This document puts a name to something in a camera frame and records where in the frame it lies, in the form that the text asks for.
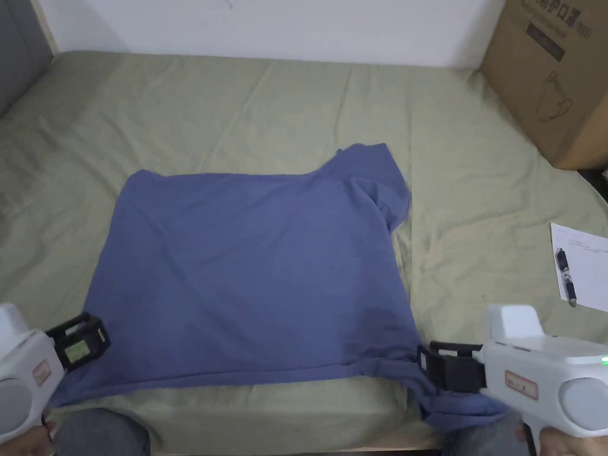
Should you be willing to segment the person's left hand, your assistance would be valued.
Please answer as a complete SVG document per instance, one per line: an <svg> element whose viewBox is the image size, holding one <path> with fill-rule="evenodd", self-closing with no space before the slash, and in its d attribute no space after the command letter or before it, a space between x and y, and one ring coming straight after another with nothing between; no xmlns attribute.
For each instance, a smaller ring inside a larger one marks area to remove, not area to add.
<svg viewBox="0 0 608 456"><path fill-rule="evenodd" d="M52 436L56 423L47 421L29 429L26 433L1 444L1 455L55 455Z"/></svg>

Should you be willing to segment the person's right hand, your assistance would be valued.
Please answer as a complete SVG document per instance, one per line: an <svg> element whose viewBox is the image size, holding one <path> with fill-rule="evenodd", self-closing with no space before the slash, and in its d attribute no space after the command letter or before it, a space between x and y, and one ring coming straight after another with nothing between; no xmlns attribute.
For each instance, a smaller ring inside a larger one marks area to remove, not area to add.
<svg viewBox="0 0 608 456"><path fill-rule="evenodd" d="M580 438L545 428L540 432L540 455L607 455L607 435Z"/></svg>

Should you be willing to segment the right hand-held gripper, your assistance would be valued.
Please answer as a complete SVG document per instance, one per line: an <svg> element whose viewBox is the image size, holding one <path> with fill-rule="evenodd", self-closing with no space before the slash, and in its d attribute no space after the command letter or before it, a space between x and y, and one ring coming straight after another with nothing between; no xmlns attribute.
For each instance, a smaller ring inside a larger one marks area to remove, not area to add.
<svg viewBox="0 0 608 456"><path fill-rule="evenodd" d="M521 413L528 451L540 432L607 435L607 346L548 335L529 305L490 305L482 344L430 342L417 364L440 390L480 393Z"/></svg>

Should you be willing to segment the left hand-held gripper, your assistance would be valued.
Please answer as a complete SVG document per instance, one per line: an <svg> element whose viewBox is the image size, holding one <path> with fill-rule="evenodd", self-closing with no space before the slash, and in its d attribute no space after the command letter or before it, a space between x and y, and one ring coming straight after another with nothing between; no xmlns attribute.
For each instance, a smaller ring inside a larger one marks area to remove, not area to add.
<svg viewBox="0 0 608 456"><path fill-rule="evenodd" d="M100 358L110 345L102 320L90 313L44 332L31 329L12 303L1 304L1 424L41 423L64 369Z"/></svg>

